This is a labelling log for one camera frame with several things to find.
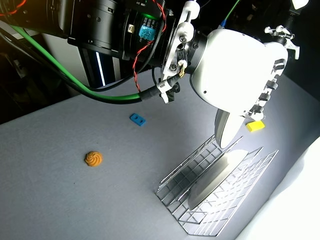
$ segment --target light strip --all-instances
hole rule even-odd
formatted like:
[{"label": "light strip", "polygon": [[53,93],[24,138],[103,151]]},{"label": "light strip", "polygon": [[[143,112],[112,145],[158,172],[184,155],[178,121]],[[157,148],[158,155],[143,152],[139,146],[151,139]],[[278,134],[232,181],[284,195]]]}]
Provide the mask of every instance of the light strip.
[{"label": "light strip", "polygon": [[99,53],[98,53],[98,52],[96,52],[95,54],[96,54],[96,59],[98,60],[98,65],[99,65],[99,70],[100,70],[102,85],[105,86],[105,85],[106,85],[106,82],[105,82],[104,73],[102,72],[102,66],[101,66],[100,56],[99,56]]}]

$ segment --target orange cookie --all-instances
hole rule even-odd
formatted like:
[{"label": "orange cookie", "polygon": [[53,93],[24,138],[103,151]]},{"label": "orange cookie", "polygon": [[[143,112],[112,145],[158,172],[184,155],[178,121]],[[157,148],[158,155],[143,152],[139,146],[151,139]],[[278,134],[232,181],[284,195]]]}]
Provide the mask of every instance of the orange cookie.
[{"label": "orange cookie", "polygon": [[85,157],[85,162],[90,167],[99,166],[103,160],[104,160],[104,158],[103,158],[102,154],[98,151],[91,151]]}]

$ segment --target red wire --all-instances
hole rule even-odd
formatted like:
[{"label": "red wire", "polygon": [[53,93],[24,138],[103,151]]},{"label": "red wire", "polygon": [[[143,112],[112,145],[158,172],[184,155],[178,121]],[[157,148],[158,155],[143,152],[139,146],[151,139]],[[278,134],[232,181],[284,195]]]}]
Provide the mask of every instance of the red wire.
[{"label": "red wire", "polygon": [[19,8],[21,8],[25,3],[27,2],[27,0],[22,0],[22,2],[20,2],[16,7],[15,10],[7,12],[7,13],[0,13],[0,16],[5,16],[5,15],[10,15],[10,14],[15,14]]},{"label": "red wire", "polygon": [[[152,0],[152,1],[158,6],[158,8],[160,9],[160,11],[162,13],[162,18],[163,18],[163,21],[164,21],[164,26],[163,26],[162,32],[164,32],[166,30],[166,28],[167,28],[167,17],[166,17],[164,8],[158,2],[156,2],[156,0]],[[135,83],[135,86],[138,89],[139,93],[141,92],[141,89],[140,89],[140,85],[138,84],[138,76],[137,76],[137,72],[136,72],[136,64],[137,64],[137,61],[138,61],[138,56],[140,55],[140,53],[142,51],[144,51],[147,47],[149,47],[153,42],[154,41],[149,41],[147,43],[147,45],[145,45],[143,48],[141,48],[136,53],[135,59],[133,61],[132,69],[133,69],[134,83]]]}]

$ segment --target blue block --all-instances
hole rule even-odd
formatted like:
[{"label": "blue block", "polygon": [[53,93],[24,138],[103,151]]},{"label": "blue block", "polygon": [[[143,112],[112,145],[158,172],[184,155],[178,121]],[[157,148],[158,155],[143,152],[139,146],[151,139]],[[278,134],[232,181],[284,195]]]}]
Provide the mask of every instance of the blue block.
[{"label": "blue block", "polygon": [[136,123],[137,125],[139,125],[140,127],[141,127],[143,124],[146,123],[146,120],[145,120],[143,117],[141,117],[141,116],[139,116],[138,114],[136,114],[136,113],[132,114],[132,116],[130,117],[130,119],[131,119],[134,123]]}]

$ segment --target yellow lego brick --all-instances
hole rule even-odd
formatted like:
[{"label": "yellow lego brick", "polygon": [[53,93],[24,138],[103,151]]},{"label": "yellow lego brick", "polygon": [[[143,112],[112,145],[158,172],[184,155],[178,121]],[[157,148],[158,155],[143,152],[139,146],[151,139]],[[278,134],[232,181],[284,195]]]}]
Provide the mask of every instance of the yellow lego brick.
[{"label": "yellow lego brick", "polygon": [[246,127],[248,128],[248,130],[250,132],[254,132],[260,129],[264,129],[266,126],[265,124],[260,120],[260,121],[253,121],[250,122],[246,125]]}]

